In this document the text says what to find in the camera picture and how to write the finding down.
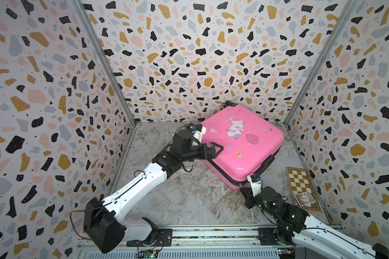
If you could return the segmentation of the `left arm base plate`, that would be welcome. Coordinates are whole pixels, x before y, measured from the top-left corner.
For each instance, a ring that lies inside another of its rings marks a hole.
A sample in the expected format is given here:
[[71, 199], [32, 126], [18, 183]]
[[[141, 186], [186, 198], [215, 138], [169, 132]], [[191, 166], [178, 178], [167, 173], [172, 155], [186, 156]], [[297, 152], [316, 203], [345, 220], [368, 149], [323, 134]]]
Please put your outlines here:
[[170, 247], [172, 244], [172, 228], [160, 228], [155, 235], [149, 235], [144, 241], [128, 241], [127, 247], [153, 248], [153, 247]]

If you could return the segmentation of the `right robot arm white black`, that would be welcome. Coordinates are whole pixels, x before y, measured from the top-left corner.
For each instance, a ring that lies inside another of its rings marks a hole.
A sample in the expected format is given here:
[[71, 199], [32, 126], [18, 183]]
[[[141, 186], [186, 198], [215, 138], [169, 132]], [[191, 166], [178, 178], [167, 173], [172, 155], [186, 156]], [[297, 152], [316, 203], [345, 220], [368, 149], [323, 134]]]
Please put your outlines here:
[[388, 259], [389, 250], [376, 243], [357, 241], [322, 223], [309, 212], [285, 202], [281, 194], [267, 186], [257, 195], [251, 188], [241, 188], [247, 208], [257, 207], [276, 223], [277, 242], [293, 243], [327, 259]]

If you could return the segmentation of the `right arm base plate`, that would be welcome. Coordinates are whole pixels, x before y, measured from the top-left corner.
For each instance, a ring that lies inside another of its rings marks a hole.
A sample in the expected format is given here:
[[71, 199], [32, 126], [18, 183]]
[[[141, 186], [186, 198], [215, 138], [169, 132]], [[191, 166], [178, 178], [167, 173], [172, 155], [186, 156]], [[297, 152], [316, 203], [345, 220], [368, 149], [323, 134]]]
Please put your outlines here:
[[278, 245], [278, 237], [275, 234], [275, 228], [258, 228], [258, 240], [261, 246]]

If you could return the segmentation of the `pink hard-shell suitcase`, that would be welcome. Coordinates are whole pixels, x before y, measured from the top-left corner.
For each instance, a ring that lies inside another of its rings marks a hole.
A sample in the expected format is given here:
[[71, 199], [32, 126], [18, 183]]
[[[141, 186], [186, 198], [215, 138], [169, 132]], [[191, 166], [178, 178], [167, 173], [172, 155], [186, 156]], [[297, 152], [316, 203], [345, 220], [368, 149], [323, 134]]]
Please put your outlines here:
[[284, 134], [267, 120], [240, 104], [224, 108], [203, 121], [202, 142], [217, 144], [217, 157], [204, 164], [233, 190], [248, 184], [247, 177], [260, 175], [273, 162]]

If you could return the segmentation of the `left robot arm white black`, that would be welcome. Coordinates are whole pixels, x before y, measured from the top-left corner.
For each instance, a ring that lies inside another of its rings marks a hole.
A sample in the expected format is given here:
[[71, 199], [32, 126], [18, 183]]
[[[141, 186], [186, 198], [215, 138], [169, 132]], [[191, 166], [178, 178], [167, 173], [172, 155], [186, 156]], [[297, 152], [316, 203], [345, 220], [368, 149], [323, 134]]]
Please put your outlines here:
[[175, 132], [172, 140], [129, 183], [102, 200], [91, 199], [83, 209], [86, 240], [92, 241], [103, 254], [122, 242], [157, 245], [158, 227], [151, 220], [146, 217], [126, 220], [126, 215], [155, 187], [184, 168], [184, 162], [218, 157], [223, 146], [215, 142], [202, 143], [205, 133], [201, 125], [187, 126]]

